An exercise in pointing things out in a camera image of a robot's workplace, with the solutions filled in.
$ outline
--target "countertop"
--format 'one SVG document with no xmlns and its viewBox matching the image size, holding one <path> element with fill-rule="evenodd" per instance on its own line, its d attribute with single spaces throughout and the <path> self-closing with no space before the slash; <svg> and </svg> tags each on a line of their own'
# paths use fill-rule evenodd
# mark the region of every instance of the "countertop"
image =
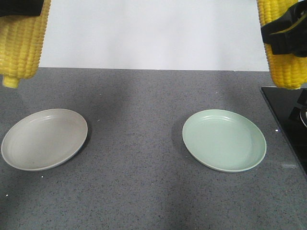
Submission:
<svg viewBox="0 0 307 230">
<path fill-rule="evenodd" d="M 0 159 L 0 229 L 306 230 L 306 176 L 262 86 L 273 86 L 268 72 L 40 68 L 18 89 L 1 87 L 1 140 L 51 108 L 80 113 L 89 134 L 73 158 L 46 171 Z M 193 158 L 182 127 L 206 109 L 255 123 L 264 160 L 226 173 Z"/>
</svg>

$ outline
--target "corn tip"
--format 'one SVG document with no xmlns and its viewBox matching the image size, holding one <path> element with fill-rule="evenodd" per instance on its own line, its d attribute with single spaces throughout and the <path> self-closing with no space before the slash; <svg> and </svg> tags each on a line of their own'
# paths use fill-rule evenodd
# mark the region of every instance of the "corn tip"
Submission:
<svg viewBox="0 0 307 230">
<path fill-rule="evenodd" d="M 20 79 L 18 78 L 10 78 L 8 76 L 3 76 L 2 85 L 8 88 L 17 89 L 19 82 Z"/>
</svg>

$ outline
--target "black glass surface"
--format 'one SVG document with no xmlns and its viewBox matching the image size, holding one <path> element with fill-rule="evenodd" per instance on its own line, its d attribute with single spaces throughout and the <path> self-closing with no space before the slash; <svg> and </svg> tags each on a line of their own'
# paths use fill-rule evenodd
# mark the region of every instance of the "black glass surface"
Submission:
<svg viewBox="0 0 307 230">
<path fill-rule="evenodd" d="M 307 127 L 300 118 L 302 107 L 307 105 L 307 89 L 287 90 L 276 87 L 261 89 L 307 174 Z"/>
</svg>

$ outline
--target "green plate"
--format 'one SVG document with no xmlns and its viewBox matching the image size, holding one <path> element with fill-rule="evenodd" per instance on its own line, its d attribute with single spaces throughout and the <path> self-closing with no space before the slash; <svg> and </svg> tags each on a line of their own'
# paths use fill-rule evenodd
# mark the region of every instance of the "green plate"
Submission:
<svg viewBox="0 0 307 230">
<path fill-rule="evenodd" d="M 183 141 L 204 165 L 223 172 L 241 172 L 258 165 L 266 153 L 260 129 L 247 118 L 226 110 L 204 110 L 184 124 Z"/>
</svg>

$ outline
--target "corn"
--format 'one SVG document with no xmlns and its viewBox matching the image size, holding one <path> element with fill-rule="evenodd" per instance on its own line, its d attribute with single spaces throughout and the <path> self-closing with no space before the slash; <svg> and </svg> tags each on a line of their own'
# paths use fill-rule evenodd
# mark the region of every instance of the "corn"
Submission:
<svg viewBox="0 0 307 230">
<path fill-rule="evenodd" d="M 17 88 L 21 78 L 35 75 L 42 52 L 51 0 L 40 16 L 0 17 L 0 74 L 2 84 Z"/>
<path fill-rule="evenodd" d="M 257 0 L 261 26 L 281 17 L 297 0 Z M 273 82 L 277 87 L 299 89 L 307 82 L 307 58 L 293 54 L 273 55 L 271 45 L 264 44 Z"/>
</svg>

